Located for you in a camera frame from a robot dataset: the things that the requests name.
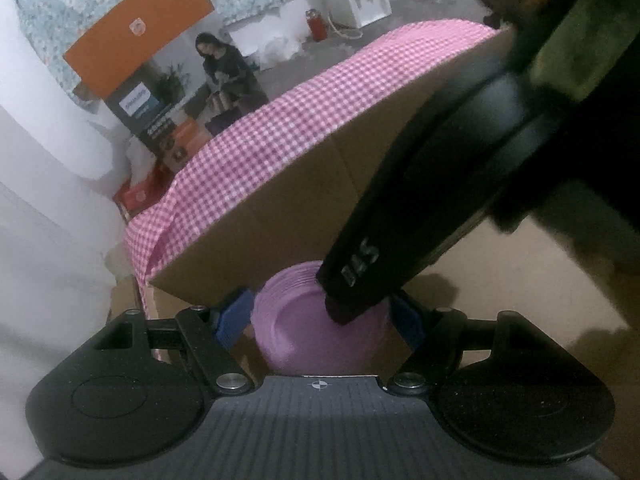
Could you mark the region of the brown cardboard box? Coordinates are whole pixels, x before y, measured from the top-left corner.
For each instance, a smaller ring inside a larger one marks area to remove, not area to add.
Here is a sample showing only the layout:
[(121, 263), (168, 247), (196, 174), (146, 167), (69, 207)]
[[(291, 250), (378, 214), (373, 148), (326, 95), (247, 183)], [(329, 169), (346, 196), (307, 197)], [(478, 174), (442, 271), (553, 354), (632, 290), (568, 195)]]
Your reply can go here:
[[(317, 77), (369, 76), (375, 61), (416, 61), (393, 72), (392, 90), (347, 122), (313, 133), (293, 118), (309, 84), (286, 92), (192, 159), (146, 215), (151, 252), (140, 264), (150, 318), (189, 304), (214, 304), (245, 285), (262, 287), (293, 264), (326, 255), (386, 150), (442, 80), (484, 54), (504, 55), (512, 32), (466, 21), (404, 26)], [(428, 308), (451, 306), (474, 318), (523, 313), (599, 376), (634, 332), (603, 282), (612, 263), (599, 249), (580, 254), (573, 235), (525, 220), (513, 234), (483, 221), (407, 286)]]

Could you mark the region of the pink checkered tablecloth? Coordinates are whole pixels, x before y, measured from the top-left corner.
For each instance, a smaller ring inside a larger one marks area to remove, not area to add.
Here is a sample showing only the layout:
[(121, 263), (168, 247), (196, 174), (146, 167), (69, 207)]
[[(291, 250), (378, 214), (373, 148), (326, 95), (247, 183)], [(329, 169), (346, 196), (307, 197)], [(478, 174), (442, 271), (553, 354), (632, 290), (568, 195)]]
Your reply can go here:
[(142, 289), (216, 304), (326, 256), (399, 131), (457, 68), (513, 34), (465, 20), (398, 27), (215, 136), (138, 214)]

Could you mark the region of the red small box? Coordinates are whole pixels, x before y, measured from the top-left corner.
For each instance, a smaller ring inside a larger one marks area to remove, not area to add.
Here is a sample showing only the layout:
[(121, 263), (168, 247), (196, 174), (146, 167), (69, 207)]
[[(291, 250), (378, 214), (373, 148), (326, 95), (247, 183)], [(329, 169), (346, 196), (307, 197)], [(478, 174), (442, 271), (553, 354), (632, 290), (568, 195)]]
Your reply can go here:
[(113, 202), (126, 221), (129, 221), (156, 204), (164, 196), (172, 180), (174, 174), (158, 162), (140, 183), (132, 185), (127, 180), (113, 196)]

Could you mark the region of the white curtain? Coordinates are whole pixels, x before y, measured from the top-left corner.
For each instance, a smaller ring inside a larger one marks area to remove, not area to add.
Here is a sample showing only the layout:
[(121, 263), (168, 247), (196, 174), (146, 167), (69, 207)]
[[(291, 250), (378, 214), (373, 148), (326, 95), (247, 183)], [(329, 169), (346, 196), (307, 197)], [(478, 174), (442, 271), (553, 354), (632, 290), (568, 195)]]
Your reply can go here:
[(104, 323), (122, 239), (111, 192), (125, 177), (122, 135), (60, 88), (1, 0), (1, 472), (41, 460), (29, 391)]

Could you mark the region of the orange appliance carton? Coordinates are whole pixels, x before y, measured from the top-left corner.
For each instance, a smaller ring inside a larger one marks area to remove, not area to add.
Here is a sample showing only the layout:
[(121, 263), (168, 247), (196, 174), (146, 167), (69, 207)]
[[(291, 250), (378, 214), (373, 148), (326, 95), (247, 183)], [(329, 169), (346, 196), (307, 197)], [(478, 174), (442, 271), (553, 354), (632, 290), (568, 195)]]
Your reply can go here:
[(186, 93), (178, 67), (153, 63), (192, 26), (215, 14), (222, 24), (252, 18), (282, 0), (122, 0), (64, 53), (93, 96), (152, 153), (162, 156), (175, 128), (171, 110)]

